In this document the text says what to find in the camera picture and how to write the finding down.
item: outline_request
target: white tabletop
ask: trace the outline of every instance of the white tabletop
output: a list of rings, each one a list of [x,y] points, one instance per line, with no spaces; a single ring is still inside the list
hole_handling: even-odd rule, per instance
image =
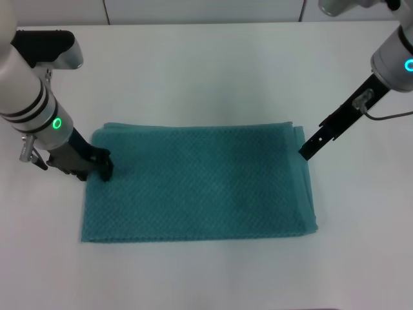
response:
[[[293,121],[309,137],[397,25],[67,27],[85,64],[52,88],[86,139],[109,121]],[[391,92],[372,114],[412,99]],[[21,146],[1,122],[1,309],[412,309],[413,117],[363,118],[329,142],[310,161],[319,231],[287,239],[81,243],[85,184],[20,163]]]

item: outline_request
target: black cable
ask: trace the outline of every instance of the black cable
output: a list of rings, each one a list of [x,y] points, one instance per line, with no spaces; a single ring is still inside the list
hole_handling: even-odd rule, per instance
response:
[[[389,115],[389,116],[383,116],[382,118],[377,118],[374,116],[371,116],[367,111],[362,111],[362,113],[369,119],[373,121],[384,121],[386,119],[392,119],[392,118],[402,118],[403,116],[409,116],[413,115],[413,111],[411,112],[406,112],[406,113],[400,113],[400,114],[394,114],[394,115]]]
[[[372,121],[384,121],[386,119],[392,119],[392,118],[402,118],[403,116],[409,116],[409,115],[413,115],[413,111],[410,112],[406,112],[406,113],[400,113],[400,114],[393,114],[393,115],[389,115],[389,116],[383,116],[380,118],[377,118],[375,116],[371,116],[368,112],[367,112],[367,108],[366,108],[366,103],[361,103],[360,106],[360,112],[366,116],[368,119],[371,119]]]
[[[38,166],[40,169],[47,170],[48,166],[43,161],[43,158],[40,156],[40,153],[35,148],[33,148],[33,152],[36,154],[37,157],[32,156],[32,163]]]
[[[102,0],[102,2],[103,2],[103,8],[105,9],[106,21],[108,22],[108,25],[110,25],[110,18],[108,14],[108,9],[106,8],[106,2],[105,0]]]
[[[303,16],[304,16],[304,11],[305,11],[305,7],[307,6],[307,0],[303,1],[303,6],[301,7],[301,12],[299,14],[299,18],[298,21],[302,22],[303,21]]]

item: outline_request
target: robotic arm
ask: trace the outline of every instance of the robotic arm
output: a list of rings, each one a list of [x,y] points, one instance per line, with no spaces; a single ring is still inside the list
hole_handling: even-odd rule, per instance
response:
[[[353,6],[366,8],[379,0],[319,0],[320,9],[330,16],[337,16]],[[400,26],[371,57],[372,75],[320,124],[320,129],[303,145],[300,154],[309,160],[331,139],[337,139],[362,115],[382,120],[411,115],[413,112],[374,118],[368,114],[390,90],[413,90],[413,0],[385,0]]]
[[[89,145],[50,88],[53,68],[82,65],[80,47],[71,32],[16,32],[9,0],[0,0],[0,116],[22,134],[20,160],[43,170],[48,166],[36,148],[50,153],[47,164],[86,180],[97,171],[109,180],[109,151]]]

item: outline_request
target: cable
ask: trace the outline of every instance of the cable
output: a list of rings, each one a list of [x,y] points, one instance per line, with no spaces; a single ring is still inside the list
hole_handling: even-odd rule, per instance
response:
[[[40,156],[39,152],[33,148],[33,152],[37,155],[37,157],[39,158],[39,160],[43,161],[43,158]]]
[[[413,111],[411,112],[406,112],[406,113],[400,113],[400,114],[394,114],[394,115],[389,115],[389,116],[383,116],[382,118],[376,118],[374,116],[371,116],[367,111],[361,111],[367,118],[373,120],[373,121],[384,121],[386,119],[392,119],[392,118],[402,118],[403,116],[409,116],[413,115]]]
[[[301,12],[299,14],[299,18],[298,21],[302,22],[303,21],[303,16],[304,16],[304,11],[305,11],[305,7],[307,6],[307,0],[303,1],[303,6],[301,7]]]
[[[110,25],[110,18],[108,14],[108,9],[106,8],[106,1],[102,0],[102,2],[103,2],[103,8],[105,9],[106,21],[108,22],[108,25]]]

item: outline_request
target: green led ring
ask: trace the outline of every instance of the green led ring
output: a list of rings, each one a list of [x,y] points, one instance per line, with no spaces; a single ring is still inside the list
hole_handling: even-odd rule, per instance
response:
[[[62,120],[60,118],[56,118],[53,121],[53,128],[54,129],[59,129],[61,125],[62,125]]]

